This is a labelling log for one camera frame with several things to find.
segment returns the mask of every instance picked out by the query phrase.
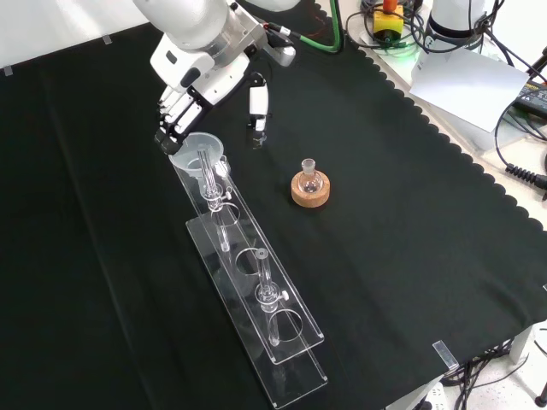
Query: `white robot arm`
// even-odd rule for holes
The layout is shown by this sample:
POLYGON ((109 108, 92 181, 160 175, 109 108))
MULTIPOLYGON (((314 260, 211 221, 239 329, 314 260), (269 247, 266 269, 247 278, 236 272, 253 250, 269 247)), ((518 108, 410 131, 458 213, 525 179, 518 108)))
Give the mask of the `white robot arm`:
MULTIPOLYGON (((168 155, 207 112, 242 84, 249 57, 265 50, 282 66, 296 54, 292 43, 269 32, 233 0, 133 0, 165 34, 151 58, 167 89, 158 103, 156 142, 168 155)), ((299 0, 275 0, 294 5, 299 0)), ((258 144, 265 139, 268 86, 250 76, 250 127, 258 144)))

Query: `small glass flask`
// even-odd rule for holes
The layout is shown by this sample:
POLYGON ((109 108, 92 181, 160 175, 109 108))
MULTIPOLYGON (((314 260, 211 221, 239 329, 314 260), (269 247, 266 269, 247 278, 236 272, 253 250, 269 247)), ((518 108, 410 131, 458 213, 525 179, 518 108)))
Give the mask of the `small glass flask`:
POLYGON ((303 173, 298 178, 298 188, 302 192, 313 194, 323 188, 323 178, 315 171, 315 161, 311 158, 302 161, 303 173))

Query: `cable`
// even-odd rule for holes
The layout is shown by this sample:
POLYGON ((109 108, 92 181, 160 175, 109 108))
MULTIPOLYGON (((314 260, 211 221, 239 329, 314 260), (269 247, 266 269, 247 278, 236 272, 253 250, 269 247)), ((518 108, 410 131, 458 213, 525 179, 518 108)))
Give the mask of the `cable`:
POLYGON ((539 345, 538 341, 534 340, 533 342, 534 342, 534 344, 536 345, 536 347, 537 347, 539 350, 541 350, 541 353, 543 353, 545 356, 547 356, 547 352, 545 351, 544 348, 542 348, 542 347, 539 345))
POLYGON ((332 31, 334 34, 333 45, 325 45, 325 44, 318 43, 309 37, 303 36, 299 32, 289 30, 288 28, 280 26, 279 24, 265 23, 264 26, 276 32, 281 32, 282 34, 285 34, 286 36, 296 38, 297 40, 300 40, 303 43, 310 45, 311 47, 317 50, 324 51, 328 54, 338 54, 340 51, 344 49, 344 31, 342 29, 342 20, 340 17, 341 15, 340 6, 338 4, 338 0, 330 0, 330 5, 331 5, 331 14, 332 14, 332 31))
POLYGON ((537 128, 530 123, 530 120, 529 119, 526 119, 526 123, 532 128, 536 128, 537 132, 538 132, 538 135, 534 134, 532 131, 530 131, 529 128, 527 128, 524 124, 522 124, 519 119, 517 117, 515 117, 514 115, 512 115, 509 111, 507 113, 507 115, 509 117, 511 117, 513 119, 513 121, 518 124, 518 126, 521 128, 521 131, 525 132, 526 134, 540 140, 540 141, 547 141, 547 138, 545 138, 545 135, 540 131, 540 130, 537 130, 537 128))
MULTIPOLYGON (((415 45, 415 43, 407 44, 407 43, 403 42, 403 40, 405 40, 406 38, 409 38, 410 36, 412 36, 412 34, 409 34, 409 35, 407 35, 403 38, 400 38, 399 40, 397 40, 393 43, 378 40, 377 38, 374 38, 373 34, 370 32, 370 27, 368 27, 367 19, 365 19, 365 29, 367 30, 367 34, 370 38, 374 38, 374 40, 377 41, 380 45, 365 44, 365 43, 359 42, 359 41, 355 40, 354 38, 352 38, 351 34, 350 34, 350 30, 349 30, 350 20, 352 18, 358 16, 358 15, 366 15, 368 17, 370 14, 372 14, 376 10, 382 10, 383 11, 383 9, 380 5, 380 6, 373 6, 373 7, 370 7, 368 9, 365 9, 365 10, 362 10, 362 11, 358 11, 358 12, 353 13, 352 15, 348 16, 348 18, 345 21, 344 28, 345 28, 346 34, 347 34, 348 38, 350 39, 351 43, 355 44, 356 46, 363 47, 365 49, 371 49, 371 50, 404 49, 404 48, 407 48, 411 45, 415 45)), ((404 15, 400 15, 399 13, 394 13, 394 12, 391 12, 391 11, 384 11, 384 13, 387 14, 387 15, 396 15, 397 17, 403 19, 405 24, 410 24, 410 19, 408 19, 404 15)))
POLYGON ((464 363, 451 374, 441 379, 444 386, 460 386, 460 395, 456 399, 455 410, 466 410, 468 408, 469 396, 476 388, 479 375, 485 370, 488 364, 497 358, 509 354, 513 339, 508 342, 486 350, 480 356, 464 363))
POLYGON ((496 145, 497 156, 499 156, 499 159, 505 165, 505 172, 506 173, 509 173, 509 174, 515 176, 518 179, 522 179, 524 182, 527 182, 529 184, 533 184, 541 190, 547 190, 547 176, 546 175, 536 174, 536 173, 533 173, 531 171, 526 170, 525 168, 517 167, 517 166, 507 162, 507 160, 505 160, 505 158, 503 158, 502 151, 499 149, 499 141, 498 141, 498 137, 497 137, 497 134, 499 133, 499 126, 502 123, 503 117, 508 113, 508 111, 511 109, 513 104, 519 98, 529 96, 529 95, 531 95, 535 92, 539 92, 539 91, 541 91, 541 89, 534 90, 534 91, 529 91, 529 92, 527 92, 527 93, 525 93, 521 96, 518 96, 509 106, 507 106, 507 108, 503 111, 501 117, 499 117, 499 120, 497 121, 496 129, 494 131, 494 143, 496 145))
POLYGON ((344 33, 342 32, 342 21, 340 20, 340 7, 338 0, 331 0, 331 14, 332 14, 332 29, 334 31, 334 44, 333 45, 324 45, 318 43, 311 38, 300 36, 300 41, 311 45, 315 49, 325 51, 330 54, 339 53, 344 47, 344 33))
POLYGON ((532 67, 530 64, 528 64, 526 61, 524 61, 522 58, 520 58, 518 55, 516 55, 514 53, 514 51, 511 51, 505 44, 503 44, 501 41, 499 41, 497 39, 496 36, 494 36, 494 33, 486 28, 485 29, 485 33, 488 35, 488 37, 490 37, 492 39, 492 41, 494 43, 496 43, 497 47, 499 47, 499 49, 501 51, 505 50, 507 53, 511 54, 514 58, 516 58, 519 62, 521 62, 522 64, 524 64, 525 66, 528 67, 528 69, 530 71, 532 71, 532 73, 536 74, 536 76, 538 76, 539 78, 541 78, 543 81, 545 81, 547 83, 547 78, 545 78, 538 70, 536 70, 534 67, 532 67))
POLYGON ((515 374, 516 372, 518 372, 527 362, 528 362, 528 358, 530 357, 530 355, 528 355, 524 361, 522 362, 522 364, 520 366, 518 366, 516 369, 514 369, 511 373, 509 373, 508 375, 504 376, 503 378, 499 378, 498 380, 494 380, 493 382, 489 382, 489 383, 484 383, 484 384, 479 384, 478 386, 475 386, 474 388, 475 389, 478 389, 480 387, 485 387, 485 386, 490 386, 491 384, 495 384, 495 383, 499 383, 503 380, 505 380, 506 378, 508 378, 509 376, 512 376, 513 374, 515 374))
POLYGON ((530 115, 528 115, 526 117, 526 123, 530 126, 530 128, 532 128, 535 132, 538 133, 538 135, 539 135, 538 139, 541 139, 543 141, 547 141, 547 137, 545 136, 545 134, 543 134, 530 120, 530 115))

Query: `black tablecloth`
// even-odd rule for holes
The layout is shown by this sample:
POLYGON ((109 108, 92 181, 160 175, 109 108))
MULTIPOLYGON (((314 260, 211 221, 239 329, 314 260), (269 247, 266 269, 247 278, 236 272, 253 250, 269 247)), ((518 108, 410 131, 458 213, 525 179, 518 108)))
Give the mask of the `black tablecloth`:
MULTIPOLYGON (((309 1, 259 15, 307 33, 325 18, 309 1)), ((0 79, 2 408, 268 408, 152 142, 160 37, 140 26, 0 79)), ((365 55, 297 47, 291 68, 253 63, 264 149, 246 146, 245 88, 199 129, 326 334, 329 384, 293 408, 379 409, 446 371, 437 340, 463 362, 547 318, 547 240, 365 55), (290 199, 305 157, 332 182, 316 210, 290 199)))

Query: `acrylic test tube rack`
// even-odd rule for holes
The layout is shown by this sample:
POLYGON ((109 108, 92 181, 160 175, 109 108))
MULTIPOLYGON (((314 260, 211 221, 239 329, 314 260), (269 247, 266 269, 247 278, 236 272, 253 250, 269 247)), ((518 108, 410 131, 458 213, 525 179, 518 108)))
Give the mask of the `acrylic test tube rack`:
POLYGON ((324 335, 230 178, 226 160, 211 163, 210 151, 206 143, 187 149, 182 167, 171 158, 198 215, 186 226, 268 398, 282 408, 327 383, 311 351, 324 335))

